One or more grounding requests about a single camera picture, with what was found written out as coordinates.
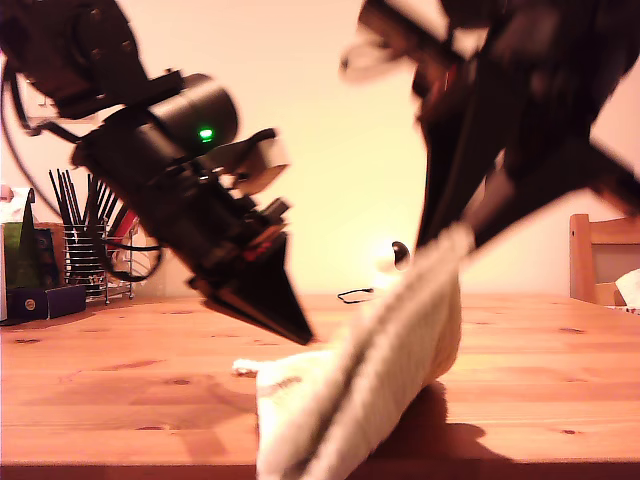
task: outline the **table surface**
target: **table surface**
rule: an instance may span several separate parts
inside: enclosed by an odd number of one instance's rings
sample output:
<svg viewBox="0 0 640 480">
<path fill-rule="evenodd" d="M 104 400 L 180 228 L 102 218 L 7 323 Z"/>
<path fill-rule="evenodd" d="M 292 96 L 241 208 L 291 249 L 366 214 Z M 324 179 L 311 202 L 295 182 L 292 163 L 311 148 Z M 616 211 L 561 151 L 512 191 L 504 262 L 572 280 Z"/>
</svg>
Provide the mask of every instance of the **table surface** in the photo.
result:
<svg viewBox="0 0 640 480">
<path fill-rule="evenodd" d="M 255 380 L 233 377 L 233 361 L 321 349 L 356 308 L 302 303 L 311 347 L 197 299 L 116 300 L 2 328 L 5 473 L 255 478 Z M 463 296 L 453 369 L 352 478 L 427 472 L 640 478 L 640 317 L 560 297 Z"/>
</svg>

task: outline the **white towel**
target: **white towel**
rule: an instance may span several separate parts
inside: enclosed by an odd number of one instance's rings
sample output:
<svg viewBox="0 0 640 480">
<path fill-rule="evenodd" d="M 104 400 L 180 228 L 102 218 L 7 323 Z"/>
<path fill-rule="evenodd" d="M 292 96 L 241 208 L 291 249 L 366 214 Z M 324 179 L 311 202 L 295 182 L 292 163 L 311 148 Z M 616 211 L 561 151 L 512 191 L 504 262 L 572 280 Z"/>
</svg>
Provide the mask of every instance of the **white towel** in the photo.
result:
<svg viewBox="0 0 640 480">
<path fill-rule="evenodd" d="M 328 350 L 234 364 L 257 375 L 259 480 L 344 480 L 389 436 L 456 359 L 458 272 L 474 246 L 468 226 L 444 230 Z"/>
</svg>

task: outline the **black cable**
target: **black cable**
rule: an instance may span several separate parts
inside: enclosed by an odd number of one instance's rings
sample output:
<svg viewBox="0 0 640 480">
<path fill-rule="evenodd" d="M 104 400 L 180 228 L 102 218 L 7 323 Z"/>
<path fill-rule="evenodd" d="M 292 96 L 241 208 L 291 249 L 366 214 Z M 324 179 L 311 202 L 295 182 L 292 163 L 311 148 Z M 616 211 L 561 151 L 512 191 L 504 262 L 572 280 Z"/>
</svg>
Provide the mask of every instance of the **black cable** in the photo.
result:
<svg viewBox="0 0 640 480">
<path fill-rule="evenodd" d="M 98 261 L 102 265 L 102 267 L 113 277 L 121 280 L 123 282 L 142 282 L 153 275 L 160 264 L 162 263 L 162 247 L 160 245 L 154 245 L 152 247 L 134 247 L 133 245 L 124 245 L 118 242 L 113 242 L 104 238 L 101 238 L 98 233 L 98 199 L 97 199 L 97 177 L 93 177 L 91 182 L 91 188 L 89 189 L 89 199 L 87 201 L 89 207 L 89 220 L 87 223 L 87 233 L 89 238 L 91 239 L 91 243 L 93 248 L 95 249 L 95 254 L 98 257 Z M 122 248 L 124 250 L 128 250 L 130 252 L 158 252 L 158 258 L 153 266 L 150 268 L 149 272 L 145 275 L 131 275 L 129 272 L 125 272 L 122 270 L 116 270 L 113 262 L 107 256 L 105 245 L 110 245 L 118 248 Z"/>
<path fill-rule="evenodd" d="M 18 78 L 16 77 L 13 68 L 5 61 L 4 64 L 4 72 L 8 72 L 8 78 L 11 82 L 11 93 L 13 97 L 13 106 L 16 110 L 16 115 L 18 115 L 18 120 L 22 125 L 22 128 L 27 132 L 27 135 L 30 137 L 36 137 L 40 135 L 43 131 L 49 131 L 56 135 L 57 137 L 66 140 L 69 143 L 76 144 L 80 141 L 80 137 L 71 133 L 69 130 L 61 127 L 57 123 L 47 120 L 45 122 L 39 123 L 36 126 L 32 126 L 29 123 L 29 119 L 27 118 L 27 113 L 24 110 L 24 106 L 22 104 L 22 99 L 20 98 L 20 90 L 18 88 Z"/>
<path fill-rule="evenodd" d="M 8 66 L 7 61 L 5 60 L 4 65 L 2 67 L 2 81 L 1 81 L 1 85 L 0 85 L 0 123 L 2 123 L 2 134 L 4 135 L 4 138 L 5 138 L 6 142 L 7 142 L 7 145 L 9 146 L 9 151 L 11 151 L 11 155 L 13 156 L 13 159 L 14 159 L 16 165 L 18 166 L 18 169 L 22 172 L 22 174 L 25 176 L 25 178 L 29 181 L 29 183 L 31 184 L 33 189 L 36 191 L 36 193 L 40 196 L 40 198 L 42 198 L 42 200 L 47 205 L 47 207 L 49 207 L 49 209 L 58 218 L 62 218 L 60 216 L 60 210 L 58 210 L 58 208 L 56 208 L 56 206 L 47 198 L 47 196 L 43 193 L 42 189 L 38 186 L 38 184 L 35 181 L 35 179 L 29 173 L 29 170 L 27 170 L 27 168 L 25 167 L 24 163 L 22 162 L 22 159 L 20 158 L 20 154 L 18 153 L 18 150 L 16 149 L 15 145 L 13 144 L 13 140 L 11 138 L 11 134 L 9 133 L 9 128 L 7 126 L 7 121 L 6 121 L 6 116 L 5 116 L 6 112 L 5 112 L 4 94 L 5 94 L 6 85 L 11 83 L 9 74 L 12 74 L 12 72 L 13 72 L 13 70 Z"/>
<path fill-rule="evenodd" d="M 357 288 L 355 290 L 349 290 L 348 292 L 339 293 L 338 298 L 348 305 L 352 305 L 354 303 L 368 302 L 370 300 L 370 299 L 369 300 L 345 300 L 344 298 L 342 298 L 345 295 L 349 295 L 350 293 L 358 293 L 358 292 L 373 293 L 373 288 Z"/>
</svg>

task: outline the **box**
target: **box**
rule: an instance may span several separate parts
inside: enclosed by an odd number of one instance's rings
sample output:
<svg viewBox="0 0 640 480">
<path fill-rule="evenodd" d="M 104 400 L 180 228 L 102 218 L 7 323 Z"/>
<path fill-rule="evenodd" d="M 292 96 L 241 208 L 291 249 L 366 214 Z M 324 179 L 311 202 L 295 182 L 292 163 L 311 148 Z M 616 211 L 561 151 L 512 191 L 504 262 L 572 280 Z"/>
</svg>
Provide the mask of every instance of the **box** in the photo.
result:
<svg viewBox="0 0 640 480">
<path fill-rule="evenodd" d="M 7 290 L 7 319 L 2 325 L 18 325 L 32 320 L 58 318 L 86 310 L 83 285 L 69 285 L 48 290 L 15 288 Z"/>
</svg>

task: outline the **black chopstick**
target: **black chopstick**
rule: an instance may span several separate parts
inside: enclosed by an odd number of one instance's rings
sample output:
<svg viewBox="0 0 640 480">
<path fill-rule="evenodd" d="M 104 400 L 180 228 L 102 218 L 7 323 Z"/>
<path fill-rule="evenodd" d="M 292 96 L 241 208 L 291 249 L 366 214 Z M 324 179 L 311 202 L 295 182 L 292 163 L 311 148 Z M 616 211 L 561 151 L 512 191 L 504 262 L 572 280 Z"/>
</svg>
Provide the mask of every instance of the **black chopstick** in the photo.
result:
<svg viewBox="0 0 640 480">
<path fill-rule="evenodd" d="M 82 224 L 82 215 L 80 214 L 80 206 L 78 205 L 76 187 L 73 184 L 73 180 L 71 179 L 71 174 L 69 173 L 69 170 L 65 170 L 64 173 L 67 176 L 67 184 L 69 185 L 69 192 L 71 193 L 71 208 L 73 208 L 74 213 L 76 215 L 76 219 L 78 221 L 77 225 L 80 226 Z"/>
</svg>

